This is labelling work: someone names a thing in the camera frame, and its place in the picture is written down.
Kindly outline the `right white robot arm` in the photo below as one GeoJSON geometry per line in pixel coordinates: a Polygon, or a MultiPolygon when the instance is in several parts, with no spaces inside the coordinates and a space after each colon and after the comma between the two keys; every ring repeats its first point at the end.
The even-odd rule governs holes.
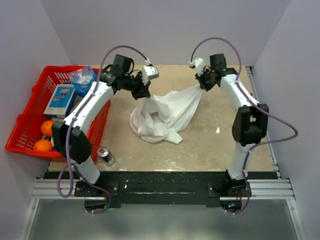
{"type": "Polygon", "coordinates": [[[214,86],[220,87],[231,99],[236,110],[231,133],[236,142],[233,160],[227,169],[228,181],[223,183],[223,192],[230,197],[235,196],[241,186],[238,181],[248,176],[248,165],[251,160],[252,147],[259,144],[267,135],[268,116],[260,112],[269,111],[267,104],[259,103],[245,88],[239,79],[239,73],[233,67],[227,67],[223,54],[209,57],[210,65],[198,57],[191,60],[189,67],[196,70],[195,79],[200,88],[210,91],[214,86]]]}

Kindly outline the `white printed t-shirt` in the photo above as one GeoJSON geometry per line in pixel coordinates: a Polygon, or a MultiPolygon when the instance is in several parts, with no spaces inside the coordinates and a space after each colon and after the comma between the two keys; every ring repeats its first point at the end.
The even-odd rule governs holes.
{"type": "Polygon", "coordinates": [[[167,141],[179,144],[198,108],[203,90],[198,85],[166,95],[145,98],[130,114],[133,132],[149,143],[167,141]]]}

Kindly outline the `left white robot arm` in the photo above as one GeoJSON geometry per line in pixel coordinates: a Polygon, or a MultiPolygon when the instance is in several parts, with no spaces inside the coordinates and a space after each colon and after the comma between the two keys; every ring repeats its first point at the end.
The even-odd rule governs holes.
{"type": "Polygon", "coordinates": [[[104,190],[104,184],[98,180],[100,171],[91,157],[93,145],[87,138],[92,122],[117,91],[129,91],[135,100],[149,98],[151,80],[159,76],[158,69],[150,61],[133,75],[133,63],[133,59],[117,54],[113,64],[97,75],[75,110],[63,121],[54,122],[51,128],[55,149],[88,181],[85,189],[92,196],[99,196],[104,190]]]}

